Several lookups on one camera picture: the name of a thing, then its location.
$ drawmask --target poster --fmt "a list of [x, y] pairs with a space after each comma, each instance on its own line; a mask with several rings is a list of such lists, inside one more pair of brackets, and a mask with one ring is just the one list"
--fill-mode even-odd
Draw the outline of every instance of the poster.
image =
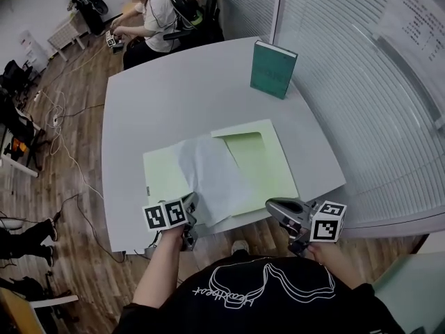
[[445, 0], [388, 0], [376, 34], [414, 70], [445, 125]]

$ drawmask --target white blinds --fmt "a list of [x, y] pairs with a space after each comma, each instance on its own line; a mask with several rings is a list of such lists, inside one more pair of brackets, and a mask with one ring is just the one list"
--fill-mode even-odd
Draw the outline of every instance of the white blinds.
[[222, 0], [225, 38], [260, 36], [268, 41], [275, 0]]
[[445, 205], [444, 138], [371, 42], [385, 1], [282, 0], [275, 36], [299, 53], [293, 81], [343, 169], [347, 184], [329, 199], [349, 204], [349, 225]]

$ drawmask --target green paper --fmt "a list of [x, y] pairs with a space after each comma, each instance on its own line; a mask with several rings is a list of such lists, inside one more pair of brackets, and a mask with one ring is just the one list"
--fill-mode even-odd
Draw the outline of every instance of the green paper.
[[184, 197], [191, 190], [179, 167], [173, 147], [144, 154], [145, 181], [149, 188], [148, 205], [160, 200]]
[[270, 120], [250, 122], [211, 133], [221, 137], [255, 193], [235, 214], [262, 209], [267, 199], [297, 198], [298, 192], [280, 140]]

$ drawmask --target wooden floor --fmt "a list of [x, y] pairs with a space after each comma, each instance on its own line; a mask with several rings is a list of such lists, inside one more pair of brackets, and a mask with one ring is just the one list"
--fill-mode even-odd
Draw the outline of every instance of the wooden floor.
[[[103, 38], [83, 39], [89, 44], [84, 52], [78, 45], [68, 47], [68, 63], [57, 56], [50, 62], [40, 81], [43, 88], [59, 104], [63, 98], [56, 91], [65, 93], [67, 114], [73, 114], [87, 106], [105, 102], [106, 85], [110, 76], [122, 70], [122, 55], [112, 55], [104, 46]], [[97, 54], [91, 62], [82, 66]], [[47, 84], [63, 73], [50, 86]], [[26, 110], [39, 124], [45, 124], [45, 114], [51, 103], [44, 97], [37, 102], [32, 98]], [[101, 138], [103, 107], [89, 109], [66, 118], [63, 123], [63, 138], [70, 154], [79, 162], [87, 183], [102, 192]], [[48, 138], [54, 137], [49, 127]], [[104, 216], [104, 204], [100, 197], [89, 191], [82, 183], [77, 166], [61, 148], [54, 156], [49, 148], [40, 155], [44, 170], [35, 179], [18, 171], [0, 175], [0, 210], [9, 216], [24, 217], [30, 221], [41, 221], [52, 217], [60, 210], [62, 202], [82, 193], [79, 202], [82, 210], [97, 230], [100, 243], [109, 249]], [[60, 323], [61, 333], [110, 333], [117, 323], [122, 306], [131, 300], [136, 285], [148, 261], [137, 255], [127, 257], [118, 264], [96, 243], [93, 232], [76, 207], [76, 200], [65, 203], [58, 222], [59, 242], [56, 243], [56, 263], [52, 269], [53, 288], [56, 293], [67, 289], [79, 295], [80, 301], [67, 305], [72, 315], [77, 315], [76, 324]], [[181, 254], [181, 280], [210, 263], [228, 256], [230, 246], [236, 239], [246, 239], [254, 254], [289, 255], [286, 236], [277, 222], [267, 219], [245, 227], [199, 239], [193, 253]], [[418, 237], [380, 240], [341, 241], [341, 247], [360, 270], [363, 278], [373, 282], [400, 255], [409, 253], [419, 241]], [[121, 259], [120, 253], [114, 257]], [[14, 260], [16, 267], [0, 269], [2, 278], [30, 276], [45, 283], [49, 270], [41, 258], [24, 256]]]

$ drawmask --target black shoe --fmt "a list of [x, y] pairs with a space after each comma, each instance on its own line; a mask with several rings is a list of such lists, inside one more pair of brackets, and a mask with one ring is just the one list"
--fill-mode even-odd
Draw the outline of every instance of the black shoe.
[[48, 246], [49, 249], [49, 255], [45, 257], [48, 266], [52, 267], [54, 266], [54, 248], [52, 246]]
[[57, 241], [58, 239], [58, 234], [57, 234], [57, 230], [56, 230], [56, 224], [54, 224], [54, 220], [53, 219], [49, 219], [51, 221], [51, 225], [53, 226], [53, 231], [51, 232], [51, 234], [49, 234], [49, 236], [51, 237], [52, 241]]

